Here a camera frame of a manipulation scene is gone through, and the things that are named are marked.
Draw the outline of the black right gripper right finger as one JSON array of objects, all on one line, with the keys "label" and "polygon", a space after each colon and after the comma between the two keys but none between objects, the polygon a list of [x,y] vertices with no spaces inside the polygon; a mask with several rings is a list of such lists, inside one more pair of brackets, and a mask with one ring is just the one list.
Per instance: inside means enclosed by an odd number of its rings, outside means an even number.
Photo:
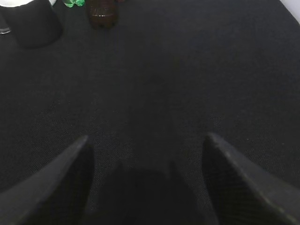
[{"label": "black right gripper right finger", "polygon": [[298,225],[300,190],[273,176],[215,133],[205,137],[202,173],[221,225]]}]

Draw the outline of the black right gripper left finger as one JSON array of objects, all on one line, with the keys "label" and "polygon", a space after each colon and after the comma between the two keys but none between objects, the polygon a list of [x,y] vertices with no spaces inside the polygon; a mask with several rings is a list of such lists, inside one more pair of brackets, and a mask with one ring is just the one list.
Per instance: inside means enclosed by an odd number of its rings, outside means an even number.
[{"label": "black right gripper left finger", "polygon": [[80,224],[93,176],[94,150],[85,135],[39,172],[0,194],[0,223]]}]

